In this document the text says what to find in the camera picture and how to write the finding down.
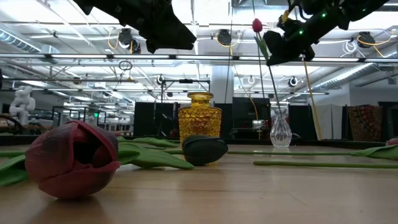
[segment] yellow glass vase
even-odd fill
[[[220,136],[221,109],[210,106],[211,93],[189,93],[192,105],[178,110],[180,141],[191,134]]]

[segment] white statue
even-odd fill
[[[32,92],[30,86],[20,86],[15,92],[14,101],[10,105],[10,116],[18,116],[21,125],[28,123],[29,112],[36,107],[35,99],[30,97]]]

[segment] vase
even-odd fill
[[[274,147],[288,147],[292,141],[292,131],[286,122],[286,110],[275,110],[276,117],[271,127],[270,138]]]
[[[210,106],[211,93],[189,93],[191,106],[178,110],[180,142],[192,134],[220,136],[221,109]]]

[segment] table surface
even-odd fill
[[[0,150],[26,146],[0,147]],[[229,150],[278,151],[269,146]],[[347,151],[290,147],[291,151]],[[225,155],[194,170],[122,166],[102,191],[56,200],[26,181],[0,189],[0,223],[350,223],[398,220],[398,170],[254,166],[255,160],[393,163],[349,156]]]

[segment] red tulip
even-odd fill
[[[386,146],[392,146],[396,144],[398,144],[398,138],[393,138],[386,142]]]
[[[254,32],[261,32],[262,31],[262,23],[259,19],[254,19],[252,26]]]
[[[115,135],[81,121],[41,135],[25,155],[30,179],[40,190],[58,198],[100,191],[120,166]]]

